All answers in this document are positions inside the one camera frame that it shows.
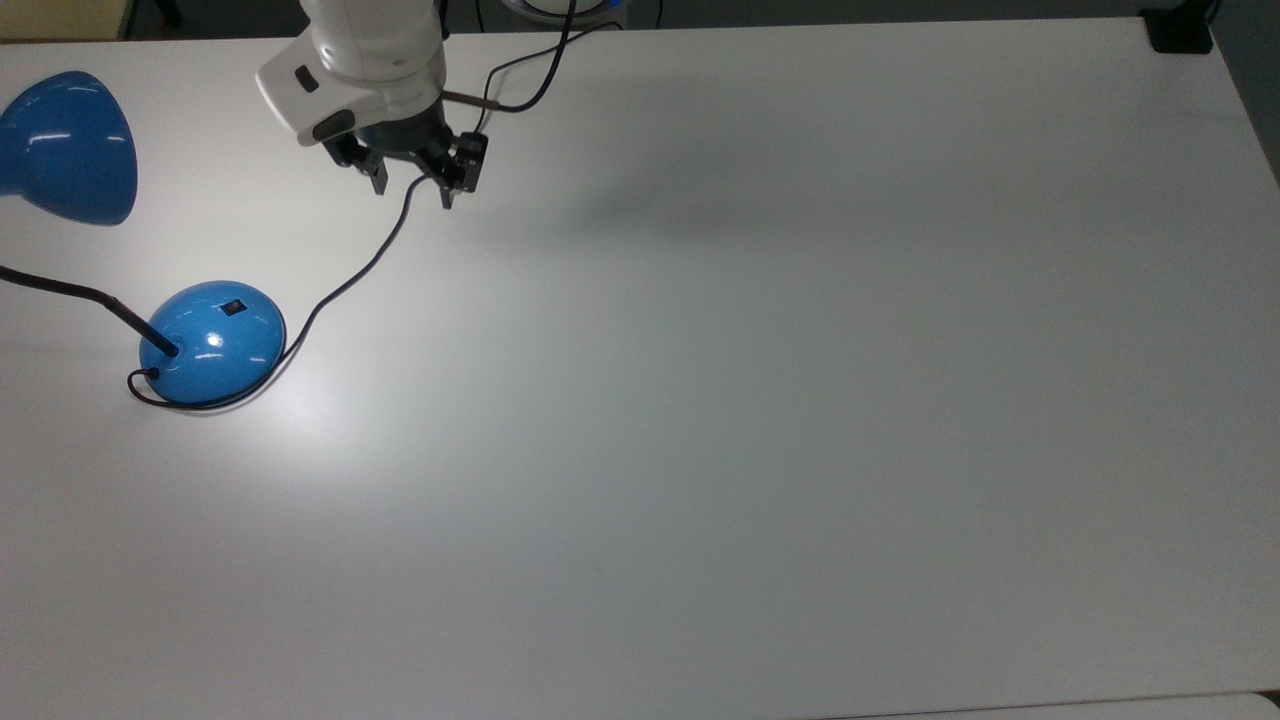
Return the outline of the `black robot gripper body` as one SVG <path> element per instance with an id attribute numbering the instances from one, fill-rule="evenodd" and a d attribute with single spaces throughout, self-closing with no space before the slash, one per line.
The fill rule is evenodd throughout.
<path id="1" fill-rule="evenodd" d="M 403 120 L 348 129 L 325 138 L 323 146 L 338 167 L 353 168 L 361 176 L 370 152 L 380 152 L 385 164 L 389 159 L 413 164 L 435 183 L 436 173 L 452 168 L 460 176 L 460 192 L 472 193 L 483 173 L 488 137 L 474 131 L 456 133 L 445 122 L 443 106 L 434 104 Z"/>

